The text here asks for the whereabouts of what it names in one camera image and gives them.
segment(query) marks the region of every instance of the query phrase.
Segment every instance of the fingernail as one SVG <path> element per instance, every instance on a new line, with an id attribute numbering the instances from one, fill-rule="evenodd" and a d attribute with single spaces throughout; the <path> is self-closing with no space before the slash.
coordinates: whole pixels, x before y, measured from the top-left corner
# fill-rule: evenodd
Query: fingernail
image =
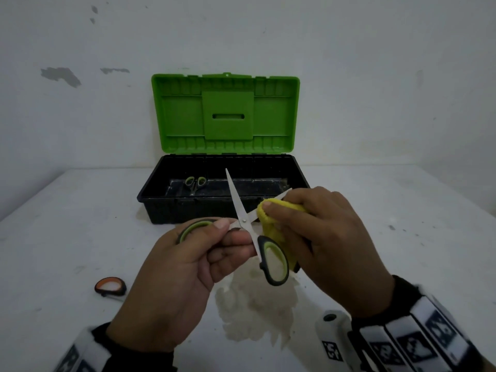
<path id="1" fill-rule="evenodd" d="M 218 221 L 214 222 L 214 226 L 217 227 L 218 229 L 222 229 L 228 225 L 229 225 L 229 219 L 227 218 L 220 218 Z"/>

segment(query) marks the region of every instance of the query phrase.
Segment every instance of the white wall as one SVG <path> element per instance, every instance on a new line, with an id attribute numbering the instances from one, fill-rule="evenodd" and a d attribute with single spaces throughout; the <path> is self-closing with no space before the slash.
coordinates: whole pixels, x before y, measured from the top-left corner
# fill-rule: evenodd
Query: white wall
<path id="1" fill-rule="evenodd" d="M 0 0 L 0 218 L 66 168 L 154 165 L 154 73 L 299 76 L 301 164 L 422 162 L 445 181 L 486 185 L 494 199 L 495 7 Z M 42 77 L 48 67 L 69 68 L 81 85 Z M 466 149 L 476 141 L 483 147 Z M 483 162 L 473 177 L 458 165 L 461 150 L 470 169 Z"/>

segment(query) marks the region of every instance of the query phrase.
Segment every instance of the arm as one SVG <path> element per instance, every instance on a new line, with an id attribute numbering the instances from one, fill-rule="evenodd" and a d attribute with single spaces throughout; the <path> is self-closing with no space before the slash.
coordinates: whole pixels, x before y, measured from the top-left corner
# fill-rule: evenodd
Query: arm
<path id="1" fill-rule="evenodd" d="M 194 221 L 157 241 L 112 322 L 81 332 L 55 371 L 176 371 L 174 349 L 200 322 L 214 284 L 256 254 L 227 218 L 176 244 Z"/>
<path id="2" fill-rule="evenodd" d="M 364 350 L 381 372 L 399 370 L 395 363 L 400 370 L 493 370 L 435 298 L 388 272 L 342 194 L 294 189 L 284 200 L 308 213 L 268 201 L 262 207 L 280 223 L 308 277 L 350 313 L 357 352 Z"/>

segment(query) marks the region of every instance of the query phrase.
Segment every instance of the orange scissor handle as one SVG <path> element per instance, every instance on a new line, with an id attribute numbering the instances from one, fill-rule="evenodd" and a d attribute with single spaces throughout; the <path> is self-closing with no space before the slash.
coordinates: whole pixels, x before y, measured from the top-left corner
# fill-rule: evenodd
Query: orange scissor handle
<path id="1" fill-rule="evenodd" d="M 119 284 L 119 287 L 116 288 L 115 290 L 105 290 L 102 288 L 104 284 L 110 282 Z M 104 279 L 100 279 L 95 285 L 95 292 L 102 295 L 103 297 L 107 295 L 124 296 L 126 294 L 126 291 L 127 291 L 126 284 L 121 278 L 118 277 L 107 277 Z"/>

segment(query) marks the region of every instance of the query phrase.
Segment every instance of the person's left hand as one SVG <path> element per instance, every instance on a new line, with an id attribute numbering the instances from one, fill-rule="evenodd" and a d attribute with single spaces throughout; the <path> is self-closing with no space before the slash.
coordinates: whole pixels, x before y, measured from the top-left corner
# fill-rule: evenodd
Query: person's left hand
<path id="1" fill-rule="evenodd" d="M 229 218 L 198 228 L 176 244 L 194 221 L 167 232 L 146 258 L 107 328 L 117 344 L 142 352 L 172 351 L 200 322 L 214 283 L 256 255 L 248 232 L 228 232 L 235 221 Z"/>

